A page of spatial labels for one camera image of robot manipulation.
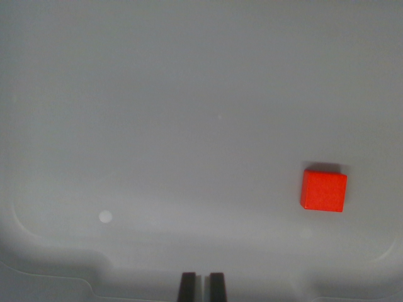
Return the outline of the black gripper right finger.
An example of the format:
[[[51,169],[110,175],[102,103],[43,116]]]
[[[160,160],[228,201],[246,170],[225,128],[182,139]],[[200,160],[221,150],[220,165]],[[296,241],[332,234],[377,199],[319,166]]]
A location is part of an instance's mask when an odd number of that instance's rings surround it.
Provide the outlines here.
[[[204,301],[227,302],[225,276],[222,272],[212,272],[205,277]]]

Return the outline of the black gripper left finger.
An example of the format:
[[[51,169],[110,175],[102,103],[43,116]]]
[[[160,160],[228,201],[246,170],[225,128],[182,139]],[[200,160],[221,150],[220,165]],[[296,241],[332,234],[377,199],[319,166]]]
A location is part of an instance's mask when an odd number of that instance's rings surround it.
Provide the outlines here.
[[[195,272],[184,272],[181,276],[177,302],[202,301],[202,277]]]

